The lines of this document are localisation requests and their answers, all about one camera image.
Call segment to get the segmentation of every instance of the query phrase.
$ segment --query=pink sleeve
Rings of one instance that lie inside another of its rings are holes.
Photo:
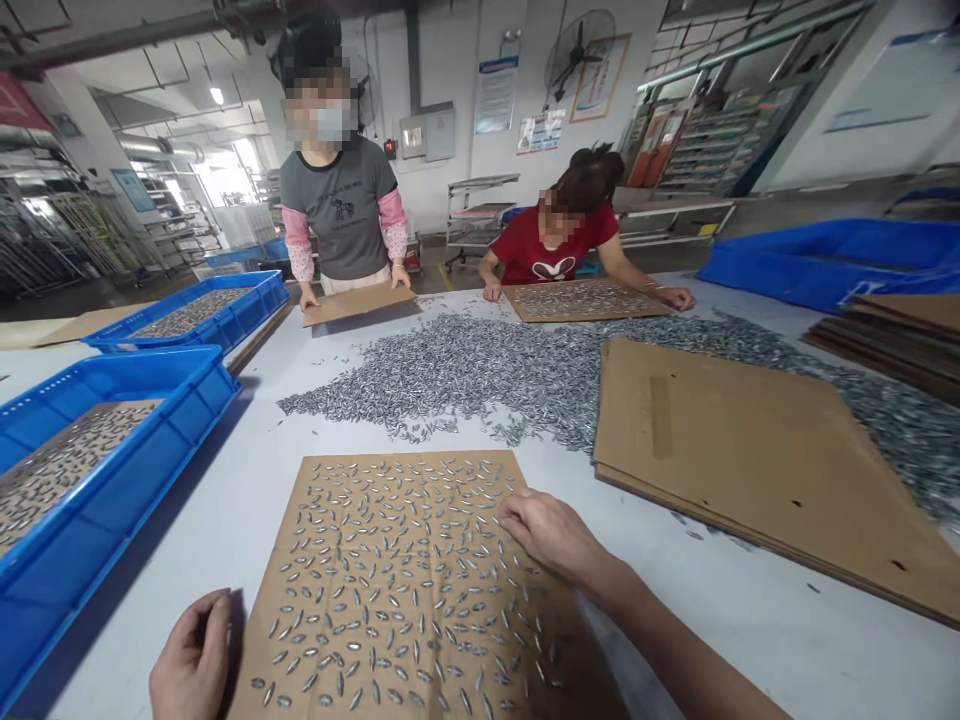
[[[281,210],[287,236],[285,244],[290,254],[290,269],[298,282],[313,280],[313,249],[310,247],[310,231],[307,216],[284,206]]]
[[[388,192],[377,201],[380,206],[380,226],[383,228],[383,244],[387,246],[390,259],[406,257],[407,214],[400,201],[400,190]]]

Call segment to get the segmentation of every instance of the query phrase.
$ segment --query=gray t-shirt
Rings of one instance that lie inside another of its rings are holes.
[[[320,238],[320,272],[334,280],[367,277],[390,263],[377,201],[396,187],[383,150],[359,135],[326,167],[294,152],[280,168],[280,202],[307,216]]]

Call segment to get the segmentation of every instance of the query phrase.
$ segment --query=hair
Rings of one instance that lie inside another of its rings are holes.
[[[339,65],[341,40],[340,20],[336,16],[313,15],[294,20],[287,25],[270,57],[270,69],[289,95],[297,81],[316,78],[318,69]]]
[[[588,213],[613,202],[613,193],[623,179],[625,166],[613,143],[577,150],[570,166],[554,185],[557,209],[561,212]]]

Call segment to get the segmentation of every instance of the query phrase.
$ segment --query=floor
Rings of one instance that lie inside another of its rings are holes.
[[[720,241],[838,218],[881,217],[894,199],[907,190],[932,184],[956,185],[960,184],[960,177],[956,170],[952,170],[932,173],[922,178],[882,179],[842,187],[789,191],[770,197],[745,198],[738,201],[737,211],[727,224]],[[641,195],[644,192],[646,191],[621,188],[617,191],[614,203],[642,200]],[[931,210],[914,206],[904,208],[890,217],[960,220],[960,216],[955,213],[955,210],[945,213],[942,208]],[[475,260],[465,265],[455,263],[449,274],[445,272],[442,237],[428,238],[424,246],[423,272],[413,277],[415,292],[435,293],[483,286],[477,275]],[[656,245],[630,249],[627,256],[648,273],[695,271],[709,259],[710,246],[707,242]],[[195,282],[196,279],[189,271],[178,273],[172,278],[162,275],[152,278],[142,288],[137,288],[132,283],[114,284],[107,279],[86,281],[39,298],[4,302],[0,304],[0,322],[75,317],[89,310],[161,300]],[[288,289],[292,295],[299,295],[296,285],[290,284]]]

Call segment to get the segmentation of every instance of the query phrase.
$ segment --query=white table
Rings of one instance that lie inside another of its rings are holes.
[[[659,280],[689,285],[700,301],[695,314],[709,316],[719,309],[739,315],[782,332],[798,347],[800,334],[819,317],[691,279]],[[94,619],[86,622],[86,630],[78,631],[75,624],[47,663],[52,669],[41,670],[39,677],[49,682],[56,675],[57,658],[89,646],[79,667],[67,663],[63,674],[69,679],[50,717],[149,716],[148,674],[182,610],[203,593],[224,586],[242,588],[246,606],[252,608],[304,455],[503,448],[480,432],[477,419],[461,418],[459,434],[438,432],[413,447],[391,441],[381,426],[285,418],[275,405],[352,367],[358,362],[352,346],[408,331],[438,312],[517,321],[505,300],[486,303],[479,290],[429,297],[433,299],[419,315],[367,326],[357,321],[354,331],[334,335],[302,329],[296,310],[283,322],[247,365],[241,376],[244,391],[233,409],[158,508],[155,516],[171,518],[169,527],[157,530],[150,523],[144,529],[162,539],[148,560],[136,560],[145,564],[125,596],[111,602],[98,596],[91,602],[94,610],[110,609],[116,602],[112,616],[102,629],[97,612],[90,613]],[[9,399],[9,387],[20,387],[26,378],[42,380],[58,363],[62,367],[89,354],[82,346],[30,351],[29,358],[19,359],[0,353],[0,374],[12,376],[0,383],[0,400]],[[40,363],[35,359],[40,357],[47,360]],[[24,367],[27,359],[29,367]],[[600,541],[629,562],[684,622],[794,717],[955,720],[960,714],[960,633],[770,552],[745,549],[696,521],[684,526],[667,510],[594,480],[585,453],[532,438],[514,452],[532,487],[576,508]],[[687,530],[704,540],[690,537]],[[133,547],[142,544],[138,539]],[[135,575],[140,566],[131,564],[127,574]],[[116,596],[124,587],[111,575],[101,595]],[[619,631],[592,607],[587,612],[633,716],[679,717]],[[80,622],[87,617],[85,612]],[[95,637],[92,644],[89,639],[84,643],[85,634]],[[45,695],[47,688],[35,681],[21,706],[42,706]],[[51,702],[46,699],[48,708]]]

